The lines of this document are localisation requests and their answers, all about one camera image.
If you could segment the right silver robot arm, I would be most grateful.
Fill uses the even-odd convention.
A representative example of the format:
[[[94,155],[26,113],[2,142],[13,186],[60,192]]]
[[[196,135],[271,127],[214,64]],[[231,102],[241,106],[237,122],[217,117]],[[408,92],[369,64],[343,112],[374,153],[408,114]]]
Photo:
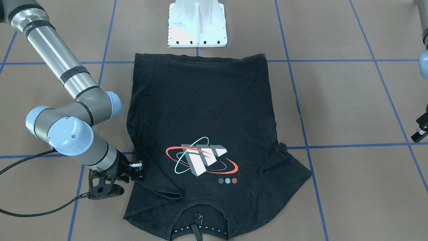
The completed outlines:
[[[25,70],[19,78],[1,77],[1,144],[10,150],[17,144],[14,125],[23,124],[28,135],[92,169],[90,179],[129,182],[143,177],[142,163],[131,163],[109,141],[93,131],[93,126],[114,118],[122,111],[115,92],[104,92],[86,67],[77,59],[49,21],[46,10],[35,0],[2,0],[1,23],[22,35],[55,75],[67,96],[55,106],[38,106],[20,120],[26,106],[34,104],[31,94],[51,97],[57,89],[50,84],[31,84],[38,73]]]

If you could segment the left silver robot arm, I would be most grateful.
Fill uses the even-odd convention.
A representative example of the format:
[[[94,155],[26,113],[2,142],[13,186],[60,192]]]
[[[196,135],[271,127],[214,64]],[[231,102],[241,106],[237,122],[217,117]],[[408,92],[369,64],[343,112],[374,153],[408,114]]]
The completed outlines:
[[[420,75],[423,79],[428,79],[428,1],[416,0],[416,6],[419,14],[419,21],[422,29],[422,43],[425,50],[418,54],[418,63]],[[416,119],[418,128],[416,133],[411,136],[414,143],[419,143],[427,136],[428,129],[428,106],[425,107],[425,113]]]

